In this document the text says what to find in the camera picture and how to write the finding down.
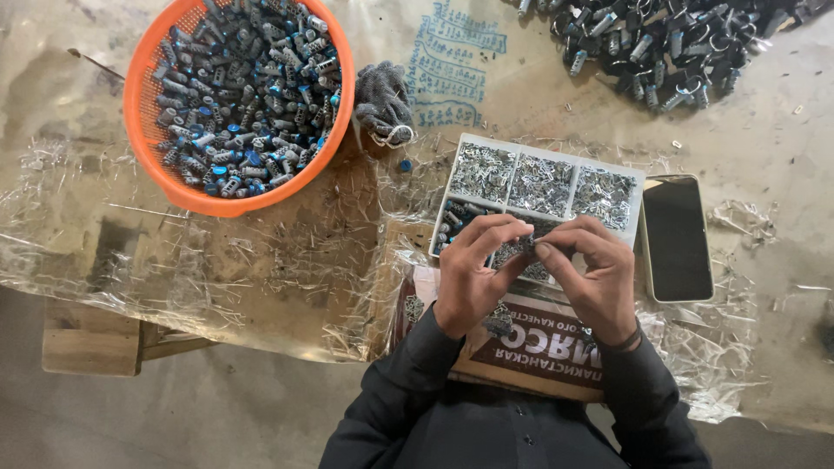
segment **blue lock cap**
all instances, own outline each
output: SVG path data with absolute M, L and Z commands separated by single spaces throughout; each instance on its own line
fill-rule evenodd
M 260 166 L 260 156 L 258 156 L 257 152 L 254 152 L 253 150 L 248 150 L 246 152 L 246 159 L 248 159 L 249 163 L 253 166 Z

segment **table surface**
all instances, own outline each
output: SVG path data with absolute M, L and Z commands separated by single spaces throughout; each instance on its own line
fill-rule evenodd
M 368 317 L 382 304 L 374 286 L 391 276 L 379 256 L 399 242 L 389 224 L 432 219 L 460 133 L 519 139 L 698 174 L 708 209 L 778 202 L 771 245 L 748 250 L 737 232 L 710 229 L 756 293 L 756 328 L 734 342 L 753 358 L 722 383 L 743 388 L 730 403 L 744 416 L 834 431 L 834 365 L 817 339 L 829 291 L 794 286 L 834 286 L 834 17 L 777 34 L 736 93 L 706 111 L 655 117 L 615 94 L 595 63 L 570 78 L 546 20 L 519 22 L 508 3 L 326 3 L 358 68 L 406 65 L 421 139 L 389 151 L 349 129 L 311 184 L 238 219 L 170 205 L 129 150 L 120 81 L 66 52 L 125 74 L 164 1 L 0 6 L 0 284 L 307 360 L 368 358 L 371 331 L 384 329 Z M 397 170 L 403 158 L 410 173 Z M 403 242 L 419 251 L 420 241 Z M 729 350 L 716 343 L 718 355 Z

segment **phone case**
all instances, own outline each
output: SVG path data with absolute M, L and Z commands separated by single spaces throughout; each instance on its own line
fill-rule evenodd
M 698 177 L 694 174 L 663 174 L 660 176 L 649 176 L 646 180 L 653 180 L 653 179 L 665 179 L 665 178 L 680 178 L 680 177 L 689 177 L 693 178 L 698 183 L 698 195 L 701 195 L 701 181 L 698 180 Z M 706 227 L 706 216 L 704 215 L 703 204 L 701 204 L 701 217 L 704 219 L 704 226 Z M 643 242 L 643 260 L 646 264 L 646 291 L 649 294 L 649 297 L 652 298 L 654 301 L 658 303 L 697 303 L 699 301 L 709 301 L 716 295 L 716 287 L 712 284 L 712 295 L 709 298 L 701 298 L 698 300 L 681 300 L 681 301 L 663 301 L 658 300 L 655 296 L 655 280 L 654 275 L 651 271 L 651 250 L 649 249 L 649 233 L 646 229 L 646 208 L 645 204 L 640 205 L 640 237 Z M 706 251 L 710 251 L 710 239 L 709 236 L 706 236 Z M 710 271 L 710 277 L 712 277 L 712 263 L 707 264 L 707 269 Z

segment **smartphone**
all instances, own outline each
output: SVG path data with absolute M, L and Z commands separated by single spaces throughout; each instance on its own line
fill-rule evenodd
M 649 296 L 661 303 L 712 298 L 706 219 L 694 174 L 646 178 L 640 228 Z

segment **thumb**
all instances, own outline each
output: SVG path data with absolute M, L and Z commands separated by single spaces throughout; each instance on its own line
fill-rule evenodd
M 585 279 L 579 275 L 570 259 L 554 245 L 547 242 L 536 243 L 535 255 L 568 296 L 578 293 L 584 287 Z

